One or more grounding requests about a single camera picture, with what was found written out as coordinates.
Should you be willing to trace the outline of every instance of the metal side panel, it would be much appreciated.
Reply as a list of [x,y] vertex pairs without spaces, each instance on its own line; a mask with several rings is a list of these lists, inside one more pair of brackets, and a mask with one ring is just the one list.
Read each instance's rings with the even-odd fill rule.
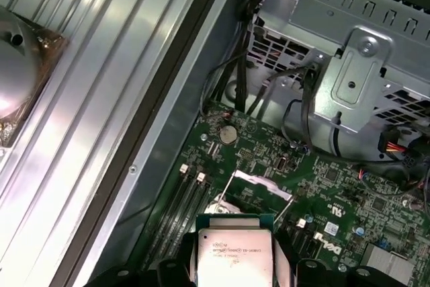
[[71,42],[1,161],[0,286],[49,285],[192,1],[0,0]]

